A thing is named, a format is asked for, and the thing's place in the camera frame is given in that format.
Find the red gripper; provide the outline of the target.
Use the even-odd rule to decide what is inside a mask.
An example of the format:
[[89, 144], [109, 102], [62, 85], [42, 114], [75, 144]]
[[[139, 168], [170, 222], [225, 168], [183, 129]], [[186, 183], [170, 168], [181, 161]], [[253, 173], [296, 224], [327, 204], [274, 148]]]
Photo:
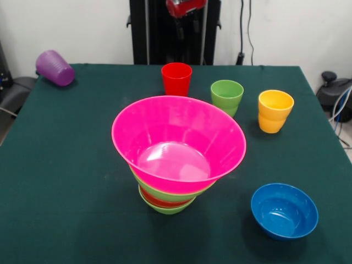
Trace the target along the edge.
[[[177, 31], [177, 38], [179, 40], [184, 39], [184, 31], [181, 25], [181, 22], [178, 18], [187, 16], [188, 13], [201, 9], [205, 6], [206, 0], [166, 0], [166, 7], [169, 11], [169, 14], [176, 18], [175, 27]], [[194, 14], [193, 17], [193, 29], [194, 32], [200, 31], [199, 16]]]

